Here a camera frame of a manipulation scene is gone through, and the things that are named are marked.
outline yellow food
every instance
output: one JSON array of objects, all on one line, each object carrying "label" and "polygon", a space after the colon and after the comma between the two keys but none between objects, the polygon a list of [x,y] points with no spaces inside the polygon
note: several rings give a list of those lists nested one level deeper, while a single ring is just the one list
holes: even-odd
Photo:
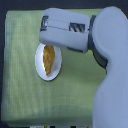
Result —
[{"label": "yellow food", "polygon": [[55,58],[55,52],[53,46],[45,46],[43,51],[43,62],[44,62],[44,68],[46,71],[46,75],[49,75],[51,73],[52,65]]}]

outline green cloth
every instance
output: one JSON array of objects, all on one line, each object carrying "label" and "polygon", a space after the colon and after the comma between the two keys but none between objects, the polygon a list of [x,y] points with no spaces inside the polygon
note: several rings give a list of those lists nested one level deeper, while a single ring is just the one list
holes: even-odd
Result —
[{"label": "green cloth", "polygon": [[[100,9],[70,10],[97,15]],[[61,49],[62,66],[51,82],[35,69],[43,11],[9,11],[5,23],[2,121],[10,126],[91,125],[96,89],[105,70],[87,54]]]}]

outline plate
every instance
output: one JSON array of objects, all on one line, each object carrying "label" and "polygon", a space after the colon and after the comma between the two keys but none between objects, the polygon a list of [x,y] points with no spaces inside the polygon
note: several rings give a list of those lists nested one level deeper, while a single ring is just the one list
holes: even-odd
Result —
[{"label": "plate", "polygon": [[60,48],[54,46],[55,58],[52,65],[51,73],[47,76],[44,68],[44,63],[43,63],[44,47],[45,47],[44,44],[40,44],[37,48],[36,55],[35,55],[35,67],[38,75],[43,80],[50,81],[56,78],[56,76],[60,72],[62,56],[61,56]]}]

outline white plate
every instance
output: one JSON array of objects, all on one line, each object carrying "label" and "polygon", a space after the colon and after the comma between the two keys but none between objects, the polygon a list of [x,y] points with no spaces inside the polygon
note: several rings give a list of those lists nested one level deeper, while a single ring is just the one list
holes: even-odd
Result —
[{"label": "white plate", "polygon": [[51,73],[47,76],[44,68],[44,63],[43,63],[44,46],[45,46],[44,44],[40,44],[37,48],[36,55],[35,55],[35,66],[36,66],[36,71],[38,75],[43,80],[50,81],[50,80],[53,80],[60,71],[62,56],[61,56],[60,48],[54,47],[55,58],[52,65]]}]

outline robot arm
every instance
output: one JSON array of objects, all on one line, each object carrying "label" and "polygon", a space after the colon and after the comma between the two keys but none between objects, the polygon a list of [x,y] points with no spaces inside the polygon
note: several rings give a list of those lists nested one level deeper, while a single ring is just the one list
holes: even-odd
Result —
[{"label": "robot arm", "polygon": [[48,9],[39,40],[82,53],[91,46],[97,62],[107,71],[94,96],[93,128],[128,128],[128,20],[120,9],[108,7],[90,24],[87,15]]}]

